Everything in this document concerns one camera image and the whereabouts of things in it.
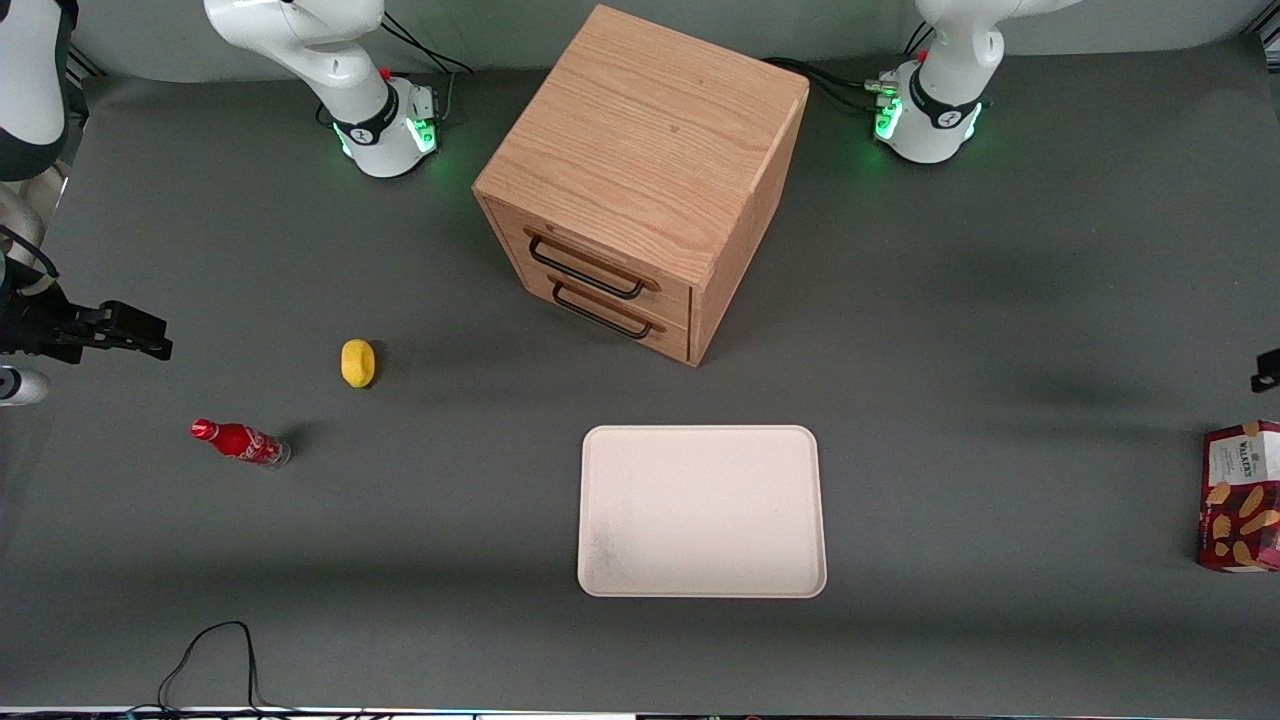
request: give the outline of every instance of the wooden drawer cabinet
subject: wooden drawer cabinet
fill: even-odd
[[[472,190],[525,288],[698,365],[777,209],[808,81],[599,5]]]

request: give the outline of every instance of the drawer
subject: drawer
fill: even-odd
[[[604,258],[552,223],[493,199],[489,210],[507,252],[522,278],[556,272],[594,290],[620,307],[689,327],[689,286],[654,272],[627,266],[625,258]]]
[[[657,318],[646,318],[613,297],[600,295],[572,279],[540,273],[525,277],[529,292],[575,315],[604,325],[614,333],[663,355],[689,361],[689,329]]]

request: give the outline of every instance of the bottle label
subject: bottle label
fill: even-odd
[[[244,428],[248,433],[248,447],[236,456],[237,460],[252,462],[255,465],[275,465],[280,460],[283,447],[280,441],[271,436],[262,434],[253,428]]]

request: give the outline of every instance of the bottle cap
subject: bottle cap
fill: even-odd
[[[218,423],[204,418],[191,424],[191,437],[196,439],[214,439],[218,436]]]

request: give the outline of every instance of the green led light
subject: green led light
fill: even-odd
[[[435,123],[431,120],[404,118],[404,127],[408,128],[410,135],[413,136],[413,142],[417,143],[417,149],[424,155],[435,150]]]
[[[338,142],[342,143],[342,154],[351,158],[351,147],[347,147],[347,138],[342,136],[342,131],[338,129],[338,123],[333,124],[333,132],[338,136]]]
[[[969,120],[969,129],[964,131],[964,138],[969,140],[973,137],[973,128],[978,124],[978,115],[982,113],[982,102],[973,109],[973,119]]]
[[[902,117],[902,101],[895,97],[883,110],[883,115],[876,122],[876,135],[881,140],[888,140],[893,137],[893,129],[897,127],[897,119]]]

